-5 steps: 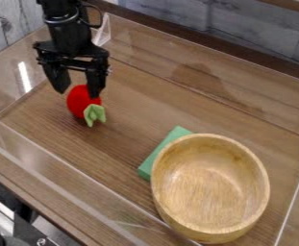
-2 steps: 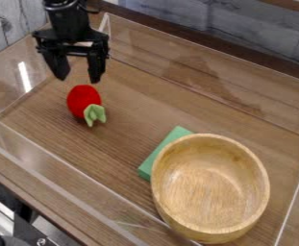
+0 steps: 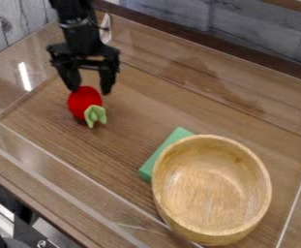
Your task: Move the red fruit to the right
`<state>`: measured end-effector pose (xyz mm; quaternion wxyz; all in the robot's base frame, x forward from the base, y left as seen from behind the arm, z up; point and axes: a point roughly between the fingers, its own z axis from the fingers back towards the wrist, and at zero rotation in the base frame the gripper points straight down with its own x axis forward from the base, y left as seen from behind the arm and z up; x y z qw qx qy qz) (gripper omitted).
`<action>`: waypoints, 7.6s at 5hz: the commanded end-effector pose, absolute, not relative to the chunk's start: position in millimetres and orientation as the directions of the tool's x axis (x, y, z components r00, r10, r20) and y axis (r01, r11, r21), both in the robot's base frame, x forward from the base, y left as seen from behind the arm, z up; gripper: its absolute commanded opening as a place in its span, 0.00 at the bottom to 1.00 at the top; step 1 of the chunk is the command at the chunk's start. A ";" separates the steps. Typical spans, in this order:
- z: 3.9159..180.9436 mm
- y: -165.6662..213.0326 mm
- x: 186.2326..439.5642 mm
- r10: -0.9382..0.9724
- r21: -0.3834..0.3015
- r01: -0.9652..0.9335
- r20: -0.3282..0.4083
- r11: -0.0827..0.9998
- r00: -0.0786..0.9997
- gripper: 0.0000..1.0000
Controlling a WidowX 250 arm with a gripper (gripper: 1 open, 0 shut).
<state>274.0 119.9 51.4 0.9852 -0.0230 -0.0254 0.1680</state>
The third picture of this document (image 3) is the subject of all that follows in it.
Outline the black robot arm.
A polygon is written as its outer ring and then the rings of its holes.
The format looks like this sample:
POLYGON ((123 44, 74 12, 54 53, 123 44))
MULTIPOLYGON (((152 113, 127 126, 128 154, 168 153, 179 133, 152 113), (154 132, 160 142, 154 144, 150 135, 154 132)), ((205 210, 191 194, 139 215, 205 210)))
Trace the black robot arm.
POLYGON ((47 51, 67 89, 76 92, 82 86, 79 70, 100 74, 102 93, 108 95, 120 71, 120 50, 108 46, 100 37, 98 16, 92 0, 50 0, 58 12, 64 41, 50 44, 47 51))

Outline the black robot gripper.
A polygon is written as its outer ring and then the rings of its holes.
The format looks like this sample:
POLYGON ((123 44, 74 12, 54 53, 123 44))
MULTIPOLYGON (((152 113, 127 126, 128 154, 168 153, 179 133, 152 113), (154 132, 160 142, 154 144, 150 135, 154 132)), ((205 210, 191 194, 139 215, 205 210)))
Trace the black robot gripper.
POLYGON ((51 64, 58 69, 64 85, 76 92, 82 83, 80 68, 99 71, 102 93, 108 95, 120 71, 120 50, 112 46, 100 45, 90 53, 72 52, 67 43, 47 46, 51 54, 51 64))

